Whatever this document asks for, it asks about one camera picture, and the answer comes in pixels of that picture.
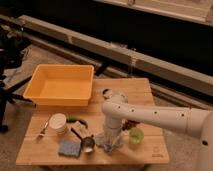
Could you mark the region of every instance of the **plastic container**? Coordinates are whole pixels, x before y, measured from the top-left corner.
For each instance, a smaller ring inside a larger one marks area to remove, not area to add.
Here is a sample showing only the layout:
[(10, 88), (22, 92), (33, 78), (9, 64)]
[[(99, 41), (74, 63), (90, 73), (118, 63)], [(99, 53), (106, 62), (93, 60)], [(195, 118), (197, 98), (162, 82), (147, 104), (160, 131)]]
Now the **plastic container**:
[(24, 98), (37, 105), (87, 106), (93, 73), (92, 65), (38, 65)]
[(49, 120), (49, 126), (58, 134), (65, 133), (67, 130), (66, 116), (63, 113), (57, 113), (52, 115)]
[(143, 131), (140, 128), (134, 127), (129, 131), (129, 141), (131, 144), (140, 144), (144, 138)]

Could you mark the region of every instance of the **gray sponge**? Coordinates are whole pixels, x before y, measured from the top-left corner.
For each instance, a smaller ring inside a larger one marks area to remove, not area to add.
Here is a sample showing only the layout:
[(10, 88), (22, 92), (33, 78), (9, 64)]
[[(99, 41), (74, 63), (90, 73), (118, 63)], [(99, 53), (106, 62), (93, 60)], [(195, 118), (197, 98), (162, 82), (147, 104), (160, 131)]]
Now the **gray sponge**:
[(76, 143), (73, 141), (61, 142), (58, 150), (59, 155), (72, 156), (72, 157), (79, 157), (80, 152), (81, 152), (80, 143)]

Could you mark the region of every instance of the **lime green cup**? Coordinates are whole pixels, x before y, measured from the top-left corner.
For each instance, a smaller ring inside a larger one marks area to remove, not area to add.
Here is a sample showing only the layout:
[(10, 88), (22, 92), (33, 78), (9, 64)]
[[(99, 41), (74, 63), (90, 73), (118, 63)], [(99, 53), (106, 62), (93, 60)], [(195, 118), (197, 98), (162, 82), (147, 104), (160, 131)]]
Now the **lime green cup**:
[(134, 127), (129, 131), (129, 141), (131, 144), (140, 144), (144, 138), (143, 131), (140, 128)]

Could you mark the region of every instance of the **orange tray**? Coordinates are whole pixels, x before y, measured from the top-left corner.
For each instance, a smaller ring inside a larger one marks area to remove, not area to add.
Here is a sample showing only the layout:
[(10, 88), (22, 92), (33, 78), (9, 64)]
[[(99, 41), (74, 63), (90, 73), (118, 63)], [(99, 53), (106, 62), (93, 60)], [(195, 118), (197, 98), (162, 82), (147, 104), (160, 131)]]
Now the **orange tray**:
[(93, 73), (92, 65), (38, 65), (24, 98), (37, 105), (87, 106)]

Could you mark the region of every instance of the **wooden tabletop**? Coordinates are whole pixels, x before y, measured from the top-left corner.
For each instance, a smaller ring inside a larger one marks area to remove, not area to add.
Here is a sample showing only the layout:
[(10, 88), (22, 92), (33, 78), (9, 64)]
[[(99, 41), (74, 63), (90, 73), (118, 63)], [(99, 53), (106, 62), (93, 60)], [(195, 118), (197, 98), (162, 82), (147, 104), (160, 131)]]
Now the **wooden tabletop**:
[(162, 129), (150, 125), (139, 124), (144, 132), (141, 144), (129, 144), (128, 131), (123, 132), (124, 145), (107, 154), (102, 148), (95, 148), (92, 154), (81, 153), (79, 158), (62, 157), (58, 155), (59, 144), (62, 140), (79, 140), (71, 132), (58, 136), (51, 128), (47, 128), (45, 136), (39, 141), (36, 136), (48, 118), (54, 113), (64, 113), (67, 116), (83, 118), (89, 124), (88, 131), (82, 136), (102, 132), (104, 114), (101, 105), (104, 102), (102, 91), (112, 89), (124, 92), (132, 104), (154, 105), (149, 81), (141, 79), (94, 79), (92, 98), (87, 107), (57, 107), (38, 106), (34, 112), (21, 149), (17, 165), (123, 165), (123, 164), (154, 164), (168, 163), (169, 156), (165, 145)]

